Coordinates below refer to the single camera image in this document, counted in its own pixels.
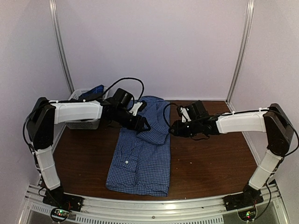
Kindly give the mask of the blue plaid long sleeve shirt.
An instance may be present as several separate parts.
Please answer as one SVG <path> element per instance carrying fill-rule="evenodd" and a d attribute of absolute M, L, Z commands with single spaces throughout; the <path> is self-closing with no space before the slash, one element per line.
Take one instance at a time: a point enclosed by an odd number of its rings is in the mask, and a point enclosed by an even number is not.
<path fill-rule="evenodd" d="M 155 96 L 145 96 L 147 106 L 140 113 L 151 127 L 136 132 L 121 128 L 106 180 L 113 191 L 168 196 L 170 187 L 170 121 L 168 102 Z"/>

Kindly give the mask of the white plastic laundry basket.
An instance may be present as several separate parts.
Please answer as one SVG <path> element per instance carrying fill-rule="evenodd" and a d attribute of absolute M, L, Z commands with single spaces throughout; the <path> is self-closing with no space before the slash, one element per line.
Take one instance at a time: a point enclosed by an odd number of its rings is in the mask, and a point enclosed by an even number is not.
<path fill-rule="evenodd" d="M 69 100 L 71 99 L 79 99 L 80 95 L 82 94 L 82 91 L 88 90 L 88 89 L 77 89 L 75 90 L 71 96 L 69 97 Z M 96 130 L 99 127 L 100 120 L 75 120 L 75 121 L 69 121 L 66 122 L 65 125 L 72 130 Z"/>

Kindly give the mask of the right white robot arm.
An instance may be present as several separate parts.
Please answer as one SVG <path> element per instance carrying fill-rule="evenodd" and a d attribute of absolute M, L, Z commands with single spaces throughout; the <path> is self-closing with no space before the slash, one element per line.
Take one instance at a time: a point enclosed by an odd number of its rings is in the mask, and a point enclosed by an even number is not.
<path fill-rule="evenodd" d="M 260 190 L 275 173 L 285 157 L 294 153 L 291 142 L 298 133 L 279 104 L 257 110 L 227 112 L 210 115 L 202 101 L 187 106 L 178 106 L 179 120 L 169 127 L 169 133 L 184 138 L 203 134 L 207 138 L 236 132 L 261 132 L 267 135 L 267 150 L 257 169 L 240 194 L 240 203 L 251 205 Z"/>

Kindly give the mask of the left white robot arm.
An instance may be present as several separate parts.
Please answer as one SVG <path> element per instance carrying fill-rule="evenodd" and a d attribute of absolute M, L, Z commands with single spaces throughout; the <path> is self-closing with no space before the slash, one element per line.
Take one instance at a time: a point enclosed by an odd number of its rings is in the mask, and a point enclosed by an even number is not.
<path fill-rule="evenodd" d="M 124 89 L 117 89 L 112 97 L 103 99 L 99 94 L 67 101 L 50 101 L 45 97 L 37 100 L 32 112 L 26 117 L 22 133 L 24 141 L 37 162 L 37 170 L 49 193 L 49 200 L 57 207 L 67 203 L 67 196 L 57 188 L 61 187 L 52 154 L 54 126 L 70 121 L 106 119 L 137 132 L 151 130 L 147 119 L 139 112 L 147 103 L 136 102 L 128 109 L 133 95 Z"/>

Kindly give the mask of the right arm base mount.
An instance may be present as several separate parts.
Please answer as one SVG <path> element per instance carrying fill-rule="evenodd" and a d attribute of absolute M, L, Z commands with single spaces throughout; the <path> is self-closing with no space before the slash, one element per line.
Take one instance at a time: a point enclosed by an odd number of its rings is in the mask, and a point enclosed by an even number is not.
<path fill-rule="evenodd" d="M 261 190 L 254 189 L 247 183 L 241 193 L 223 198 L 226 211 L 237 210 L 238 217 L 244 222 L 253 222 L 257 217 L 258 203 L 264 201 Z"/>

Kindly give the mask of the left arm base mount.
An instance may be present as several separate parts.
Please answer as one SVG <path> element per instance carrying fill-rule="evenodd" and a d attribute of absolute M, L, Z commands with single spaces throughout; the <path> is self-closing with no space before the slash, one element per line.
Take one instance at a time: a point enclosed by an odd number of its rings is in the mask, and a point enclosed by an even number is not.
<path fill-rule="evenodd" d="M 38 195 L 43 197 L 43 203 L 54 208 L 50 211 L 50 218 L 54 223 L 60 224 L 68 219 L 73 212 L 80 212 L 83 205 L 83 197 L 66 194 L 63 186 L 49 190 L 45 186 L 38 190 Z"/>

